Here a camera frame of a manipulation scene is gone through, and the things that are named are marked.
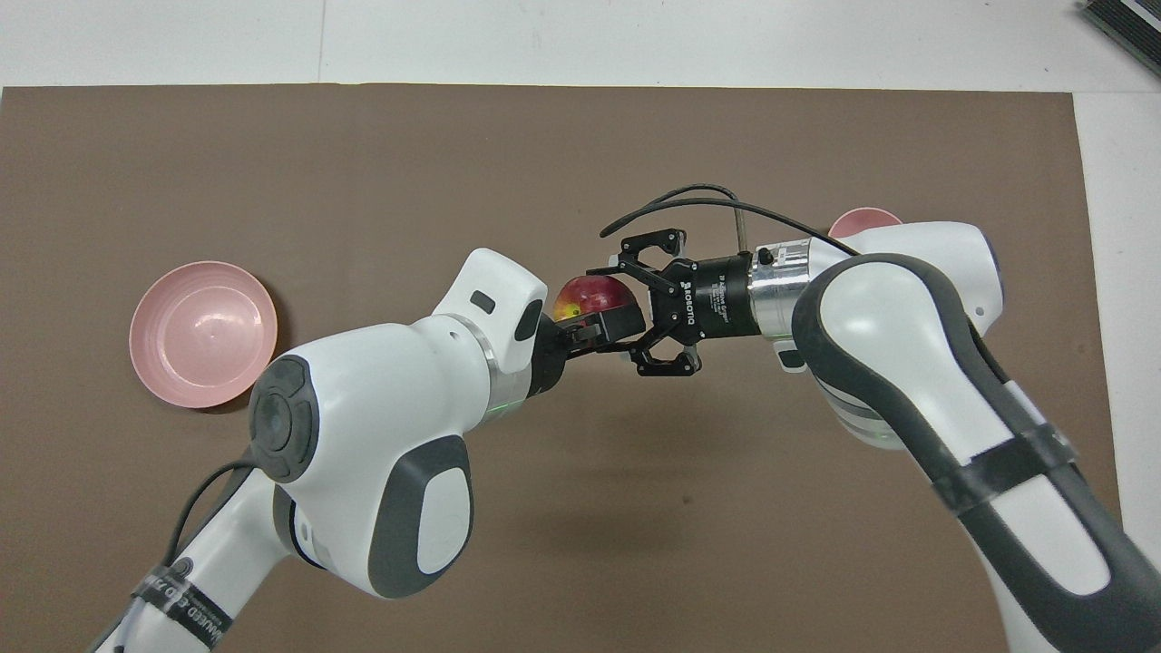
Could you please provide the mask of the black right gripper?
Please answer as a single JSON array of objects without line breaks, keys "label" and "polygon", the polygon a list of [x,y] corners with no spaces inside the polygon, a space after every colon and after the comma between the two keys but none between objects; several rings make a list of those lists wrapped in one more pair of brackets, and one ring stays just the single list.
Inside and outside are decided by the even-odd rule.
[{"label": "black right gripper", "polygon": [[[756,333],[749,294],[752,256],[693,261],[684,258],[685,245],[683,229],[639,234],[621,241],[610,265],[587,271],[590,277],[625,274],[663,292],[662,320],[628,346],[630,363],[641,376],[695,375],[702,366],[697,343]],[[639,253],[649,247],[662,249],[671,261],[656,270],[639,260]],[[671,359],[656,358],[652,350],[668,339],[682,344],[682,351]]]}]

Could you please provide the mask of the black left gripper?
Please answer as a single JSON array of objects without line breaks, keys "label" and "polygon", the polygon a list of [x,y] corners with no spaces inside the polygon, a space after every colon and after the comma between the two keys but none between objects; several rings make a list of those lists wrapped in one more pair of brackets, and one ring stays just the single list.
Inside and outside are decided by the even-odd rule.
[{"label": "black left gripper", "polygon": [[646,330],[639,308],[611,308],[574,320],[540,320],[531,356],[531,396],[554,388],[574,356],[613,351]]}]

